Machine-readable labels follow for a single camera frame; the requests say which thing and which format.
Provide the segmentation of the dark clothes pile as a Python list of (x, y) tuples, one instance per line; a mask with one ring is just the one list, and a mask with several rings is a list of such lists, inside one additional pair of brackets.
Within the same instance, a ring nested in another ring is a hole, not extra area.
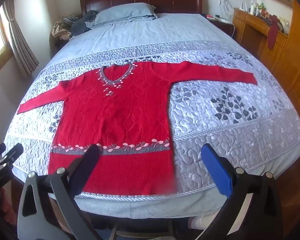
[(70, 27), (70, 36), (78, 36), (90, 30), (86, 26), (86, 22), (93, 21), (96, 18), (97, 11), (91, 10), (84, 14), (81, 18), (77, 16), (63, 17), (62, 22)]

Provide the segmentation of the beige window curtain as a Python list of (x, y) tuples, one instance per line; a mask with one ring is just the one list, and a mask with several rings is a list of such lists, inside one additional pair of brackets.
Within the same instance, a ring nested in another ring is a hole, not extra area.
[(15, 18), (14, 0), (5, 0), (2, 9), (8, 22), (9, 44), (23, 76), (31, 76), (39, 66)]

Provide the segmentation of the wooden desk cabinet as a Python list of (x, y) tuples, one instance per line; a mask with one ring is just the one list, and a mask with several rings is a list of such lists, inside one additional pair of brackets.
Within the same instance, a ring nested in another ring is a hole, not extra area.
[(300, 116), (300, 5), (293, 1), (292, 25), (277, 34), (260, 18), (235, 9), (234, 39), (261, 61), (289, 96)]

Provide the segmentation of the floral quilted bedspread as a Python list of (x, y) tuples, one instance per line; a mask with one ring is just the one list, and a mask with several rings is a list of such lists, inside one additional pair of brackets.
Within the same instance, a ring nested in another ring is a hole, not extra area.
[[(202, 159), (210, 144), (235, 167), (278, 177), (300, 157), (300, 118), (269, 70), (230, 36), (198, 14), (159, 14), (150, 21), (102, 25), (72, 38), (39, 73), (21, 104), (85, 72), (135, 62), (181, 63), (238, 69), (257, 83), (193, 80), (170, 88), (170, 122), (177, 191), (119, 196), (86, 192), (81, 210), (123, 218), (209, 215), (225, 201)], [(7, 147), (24, 151), (13, 173), (47, 175), (50, 150), (63, 111), (61, 101), (15, 114)]]

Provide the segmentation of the dark red hanging cloth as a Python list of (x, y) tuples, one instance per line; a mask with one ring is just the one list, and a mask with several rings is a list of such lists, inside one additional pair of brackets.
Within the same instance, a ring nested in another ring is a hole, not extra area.
[(276, 15), (270, 15), (269, 20), (271, 22), (271, 26), (268, 31), (267, 44), (268, 48), (272, 50), (276, 41), (277, 32), (279, 30), (278, 23), (280, 22), (280, 20), (277, 18)]

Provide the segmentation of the wooden nightstand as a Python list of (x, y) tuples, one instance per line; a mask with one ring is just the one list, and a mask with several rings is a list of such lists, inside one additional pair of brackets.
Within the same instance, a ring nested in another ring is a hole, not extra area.
[(206, 15), (205, 17), (214, 26), (221, 29), (223, 32), (225, 32), (230, 37), (233, 37), (233, 35), (235, 33), (235, 26), (231, 22), (228, 22), (219, 17), (213, 17), (211, 15)]

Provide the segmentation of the blue-grey pillow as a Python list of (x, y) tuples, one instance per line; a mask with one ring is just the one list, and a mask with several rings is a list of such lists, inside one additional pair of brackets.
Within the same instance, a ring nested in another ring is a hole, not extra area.
[(155, 7), (147, 3), (129, 3), (110, 7), (98, 12), (93, 20), (87, 21), (87, 28), (93, 29), (107, 24), (150, 21), (157, 19)]

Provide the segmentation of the brown patterned bag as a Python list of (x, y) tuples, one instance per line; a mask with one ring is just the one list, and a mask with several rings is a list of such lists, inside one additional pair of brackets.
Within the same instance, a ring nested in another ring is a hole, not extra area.
[(62, 21), (56, 21), (51, 30), (51, 35), (57, 40), (69, 40), (71, 38), (70, 26)]

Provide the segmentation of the red knitted sweater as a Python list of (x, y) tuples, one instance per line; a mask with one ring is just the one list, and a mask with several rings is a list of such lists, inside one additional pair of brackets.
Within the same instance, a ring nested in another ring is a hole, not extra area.
[(256, 84), (253, 74), (191, 62), (135, 62), (91, 70), (20, 105), (25, 113), (63, 103), (48, 172), (68, 166), (90, 145), (101, 157), (84, 190), (119, 196), (177, 191), (168, 103), (174, 83), (206, 80)]

